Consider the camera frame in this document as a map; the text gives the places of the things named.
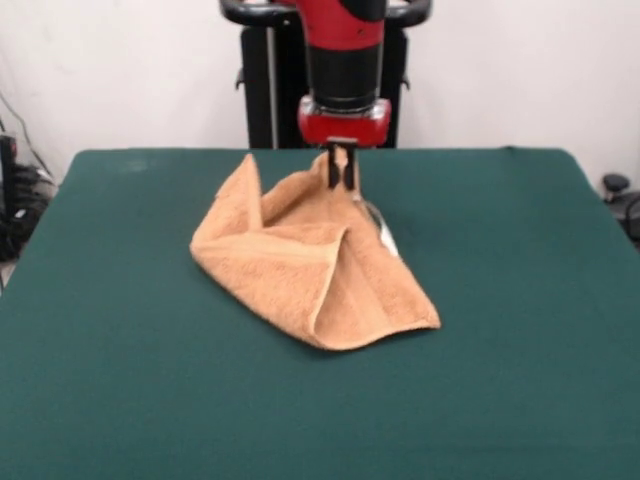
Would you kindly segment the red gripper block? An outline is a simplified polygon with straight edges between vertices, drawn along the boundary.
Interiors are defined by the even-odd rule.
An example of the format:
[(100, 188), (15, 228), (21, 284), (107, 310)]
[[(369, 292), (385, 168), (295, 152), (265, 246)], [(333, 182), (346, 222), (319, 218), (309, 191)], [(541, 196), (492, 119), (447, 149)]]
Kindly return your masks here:
[[(337, 163), (338, 144), (359, 148), (383, 145), (391, 122), (391, 102), (379, 98), (372, 106), (360, 112), (331, 112), (317, 105), (310, 95), (302, 97), (297, 122), (303, 140), (312, 145), (328, 145), (328, 187), (334, 189), (341, 180)], [(347, 191), (356, 189), (357, 157), (353, 146), (345, 148), (347, 163), (343, 170), (343, 183)]]

